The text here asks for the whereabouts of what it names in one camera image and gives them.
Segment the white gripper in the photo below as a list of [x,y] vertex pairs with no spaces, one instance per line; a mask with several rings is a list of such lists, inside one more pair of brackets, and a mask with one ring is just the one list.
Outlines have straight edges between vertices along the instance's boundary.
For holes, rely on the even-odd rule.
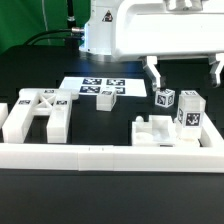
[[224,68],[224,0],[194,0],[178,7],[175,0],[124,0],[112,28],[112,55],[120,61],[144,56],[143,69],[152,89],[161,88],[157,57],[207,56],[213,87],[221,84]]

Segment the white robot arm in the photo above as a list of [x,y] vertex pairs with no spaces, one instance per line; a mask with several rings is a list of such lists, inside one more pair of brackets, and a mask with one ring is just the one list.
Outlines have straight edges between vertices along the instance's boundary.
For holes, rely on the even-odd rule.
[[224,0],[91,0],[80,51],[99,61],[142,61],[154,90],[165,87],[159,60],[206,58],[218,87]]

